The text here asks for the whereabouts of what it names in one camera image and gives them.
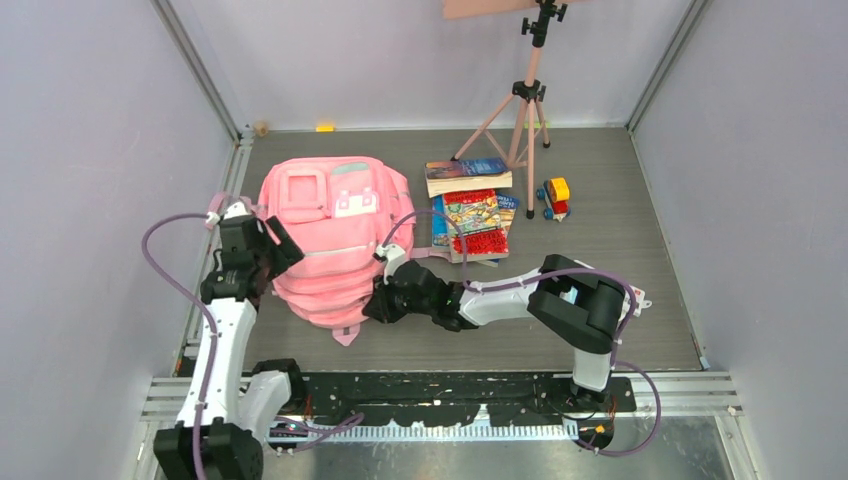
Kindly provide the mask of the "pink student backpack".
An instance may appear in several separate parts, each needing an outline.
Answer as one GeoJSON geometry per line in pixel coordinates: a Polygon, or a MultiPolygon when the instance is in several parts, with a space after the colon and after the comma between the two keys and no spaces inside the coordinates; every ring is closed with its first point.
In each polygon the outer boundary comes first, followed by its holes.
{"type": "MultiPolygon", "coordinates": [[[[219,195],[210,208],[226,209],[240,198],[219,195]]],[[[261,219],[276,216],[305,254],[269,286],[296,316],[330,330],[344,346],[358,336],[373,278],[383,271],[377,247],[399,245],[408,260],[417,254],[407,178],[376,158],[284,161],[250,203],[261,219]]]]}

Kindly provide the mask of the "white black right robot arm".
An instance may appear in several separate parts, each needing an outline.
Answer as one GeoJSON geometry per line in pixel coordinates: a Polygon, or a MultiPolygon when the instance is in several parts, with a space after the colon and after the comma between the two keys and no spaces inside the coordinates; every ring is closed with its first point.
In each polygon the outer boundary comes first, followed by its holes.
{"type": "Polygon", "coordinates": [[[492,282],[445,281],[399,246],[377,247],[382,273],[363,314],[391,324],[410,314],[424,315],[452,332],[496,321],[535,319],[574,350],[569,402],[591,411],[611,395],[609,380],[620,324],[631,288],[619,278],[558,254],[528,273],[492,282]]]}

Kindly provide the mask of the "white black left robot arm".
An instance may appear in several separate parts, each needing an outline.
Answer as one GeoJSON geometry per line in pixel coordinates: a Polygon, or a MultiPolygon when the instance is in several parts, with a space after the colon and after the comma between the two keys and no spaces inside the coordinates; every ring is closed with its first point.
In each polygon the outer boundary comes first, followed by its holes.
{"type": "Polygon", "coordinates": [[[142,248],[205,319],[185,400],[174,425],[157,431],[153,452],[167,479],[259,479],[271,422],[279,411],[298,412],[307,389],[292,359],[259,363],[243,388],[243,362],[262,296],[304,254],[277,218],[261,219],[245,197],[226,209],[213,206],[202,218],[218,230],[221,245],[197,294],[142,248]]]}

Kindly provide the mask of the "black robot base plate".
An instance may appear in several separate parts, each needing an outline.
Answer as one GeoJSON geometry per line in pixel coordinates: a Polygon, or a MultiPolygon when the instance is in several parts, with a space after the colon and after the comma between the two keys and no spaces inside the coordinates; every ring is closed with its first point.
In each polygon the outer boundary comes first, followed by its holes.
{"type": "Polygon", "coordinates": [[[568,372],[312,372],[305,373],[287,416],[336,425],[355,414],[365,426],[466,426],[489,419],[497,427],[553,425],[631,413],[631,382],[613,377],[602,393],[580,393],[568,372]]]}

